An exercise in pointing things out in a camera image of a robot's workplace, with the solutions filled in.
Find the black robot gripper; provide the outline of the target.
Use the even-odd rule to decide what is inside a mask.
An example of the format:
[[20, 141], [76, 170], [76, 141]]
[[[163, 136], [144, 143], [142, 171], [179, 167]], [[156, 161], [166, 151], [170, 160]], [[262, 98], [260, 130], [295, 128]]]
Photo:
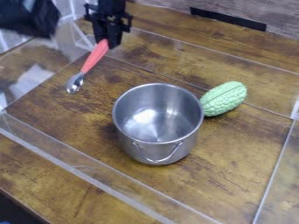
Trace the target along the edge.
[[127, 0], [98, 0], [96, 4], [86, 3], [84, 8], [84, 18], [88, 21], [98, 19], [92, 21], [96, 42], [107, 38], [108, 48], [116, 48], [123, 32], [131, 32], [134, 16], [127, 13]]

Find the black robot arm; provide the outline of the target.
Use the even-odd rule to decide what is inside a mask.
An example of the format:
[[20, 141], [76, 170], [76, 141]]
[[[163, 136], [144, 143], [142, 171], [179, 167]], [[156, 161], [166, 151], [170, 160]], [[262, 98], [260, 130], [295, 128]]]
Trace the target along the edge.
[[[96, 43], [107, 40], [110, 49], [122, 44], [131, 32], [134, 16], [127, 13], [127, 0], [98, 0], [84, 4], [84, 19], [92, 23]], [[61, 13], [52, 0], [0, 0], [0, 29], [49, 39], [56, 33]]]

